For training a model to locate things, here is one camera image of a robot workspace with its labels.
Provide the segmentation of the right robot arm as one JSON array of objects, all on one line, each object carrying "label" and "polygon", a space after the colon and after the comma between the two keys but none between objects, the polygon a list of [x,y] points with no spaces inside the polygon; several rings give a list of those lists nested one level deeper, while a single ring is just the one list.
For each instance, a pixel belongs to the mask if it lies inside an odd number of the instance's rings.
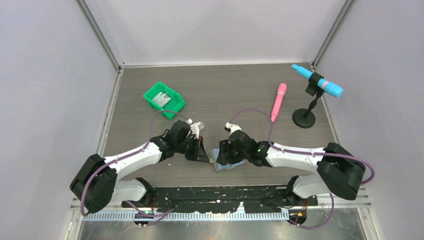
[{"label": "right robot arm", "polygon": [[366,171],[363,163],[337,143],[327,147],[299,148],[268,141],[255,141],[242,130],[230,131],[227,140],[220,141],[217,163],[233,165],[248,161],[257,167],[287,167],[310,172],[293,176],[283,196],[291,205],[299,205],[314,195],[333,194],[353,201],[357,198]]}]

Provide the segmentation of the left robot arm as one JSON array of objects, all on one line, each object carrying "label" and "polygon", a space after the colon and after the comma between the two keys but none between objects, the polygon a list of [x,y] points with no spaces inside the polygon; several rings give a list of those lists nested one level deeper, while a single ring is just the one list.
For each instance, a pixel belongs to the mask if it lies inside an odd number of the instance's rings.
[{"label": "left robot arm", "polygon": [[82,215],[94,214],[109,203],[124,201],[148,207],[154,199],[154,190],[149,183],[141,177],[123,178],[175,154],[182,154],[189,161],[209,163],[200,136],[203,128],[203,122],[178,120],[163,134],[152,137],[139,147],[114,156],[102,157],[97,153],[89,156],[69,187],[81,202]]}]

